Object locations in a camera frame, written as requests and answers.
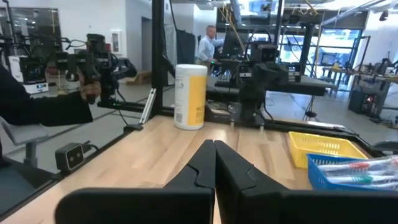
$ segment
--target wooden tabletop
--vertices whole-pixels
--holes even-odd
[[[173,119],[156,116],[91,162],[22,207],[1,224],[53,224],[60,199],[85,187],[162,187],[175,177],[206,139],[222,140],[263,173],[290,189],[311,189],[307,171],[292,165],[287,133],[206,123],[182,131]],[[215,223],[220,223],[215,207]]]

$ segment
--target yellow basket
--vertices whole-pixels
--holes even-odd
[[[308,166],[307,154],[326,154],[332,156],[345,156],[357,159],[367,157],[350,141],[340,138],[289,132],[290,153],[294,164],[298,168],[306,169]]]

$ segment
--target black sleeve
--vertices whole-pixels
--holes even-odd
[[[61,126],[93,121],[88,103],[83,102],[79,92],[31,98],[3,66],[0,66],[0,116],[14,125]]]

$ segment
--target white shirt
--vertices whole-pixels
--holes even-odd
[[[210,39],[207,35],[199,42],[198,58],[204,62],[213,58],[215,47],[222,46],[224,39]]]

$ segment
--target disinfecting wipes container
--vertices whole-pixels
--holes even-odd
[[[205,122],[207,67],[177,65],[175,69],[174,125],[197,130]]]

